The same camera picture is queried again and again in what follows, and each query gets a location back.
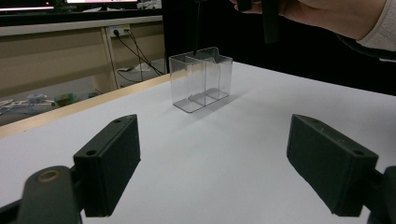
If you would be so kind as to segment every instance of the screw hole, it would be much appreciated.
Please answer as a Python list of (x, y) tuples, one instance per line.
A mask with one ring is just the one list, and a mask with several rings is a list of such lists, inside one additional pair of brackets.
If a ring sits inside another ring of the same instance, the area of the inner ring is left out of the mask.
[(50, 182), (51, 180), (56, 179), (61, 173), (58, 170), (49, 170), (39, 175), (37, 180), (38, 182)]
[(92, 156), (92, 155), (94, 155), (96, 153), (96, 151), (95, 150), (89, 150), (89, 151), (87, 151), (87, 156)]
[(353, 153), (355, 153), (356, 155), (360, 155), (360, 156), (364, 155), (363, 152), (358, 151), (358, 150), (353, 150)]

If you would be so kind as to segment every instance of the power strip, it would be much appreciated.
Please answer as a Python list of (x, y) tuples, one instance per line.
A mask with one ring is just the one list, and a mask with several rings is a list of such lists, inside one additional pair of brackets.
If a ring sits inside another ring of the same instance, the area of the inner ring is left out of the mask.
[(128, 35), (128, 31), (130, 30), (130, 26), (129, 24), (123, 24), (123, 25), (113, 25), (113, 26), (109, 26), (108, 30), (110, 32), (110, 36), (111, 37), (116, 37), (116, 34), (114, 33), (114, 31), (118, 31), (119, 35)]

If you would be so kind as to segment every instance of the shirt sleeve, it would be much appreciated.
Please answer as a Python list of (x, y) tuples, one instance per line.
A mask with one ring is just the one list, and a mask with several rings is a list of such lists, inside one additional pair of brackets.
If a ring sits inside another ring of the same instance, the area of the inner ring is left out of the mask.
[(357, 43), (370, 49), (396, 51), (396, 0), (387, 0), (374, 29)]
[(338, 38), (351, 49), (381, 62), (396, 63), (396, 0), (387, 0), (375, 28), (362, 40)]

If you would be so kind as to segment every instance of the floor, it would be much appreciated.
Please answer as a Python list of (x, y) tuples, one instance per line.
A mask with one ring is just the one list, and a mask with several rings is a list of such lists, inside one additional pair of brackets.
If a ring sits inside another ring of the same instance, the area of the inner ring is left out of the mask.
[[(136, 68), (119, 68), (117, 76), (122, 88), (139, 83), (142, 80), (160, 76), (164, 74), (164, 59), (152, 61), (153, 69), (147, 64), (142, 63)], [(92, 77), (84, 77), (73, 81), (65, 82), (58, 85), (49, 86), (34, 91), (21, 92), (15, 95), (0, 98), (0, 126), (21, 120), (32, 116), (59, 108), (55, 102), (58, 102), (59, 96), (66, 95), (69, 99), (73, 98), (74, 102), (83, 101), (85, 99), (101, 94), (94, 89)], [(2, 105), (6, 101), (11, 101), (7, 105), (12, 104), (12, 108)], [(30, 102), (40, 102), (40, 104), (28, 104)]]

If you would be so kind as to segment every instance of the electronic equipment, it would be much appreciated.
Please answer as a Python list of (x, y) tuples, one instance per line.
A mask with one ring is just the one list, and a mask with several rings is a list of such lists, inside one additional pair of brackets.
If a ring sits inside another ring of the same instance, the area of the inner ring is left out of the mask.
[(139, 0), (65, 0), (69, 6), (83, 7), (86, 11), (136, 8)]
[(38, 13), (52, 11), (50, 0), (0, 0), (0, 14)]
[(292, 115), (290, 164), (332, 214), (358, 217), (366, 206), (370, 224), (396, 224), (396, 166), (375, 169), (378, 155), (317, 119)]
[(31, 175), (22, 198), (0, 208), (0, 223), (80, 224), (82, 209), (86, 217), (111, 216), (140, 162), (137, 116), (112, 120), (73, 159), (70, 169)]

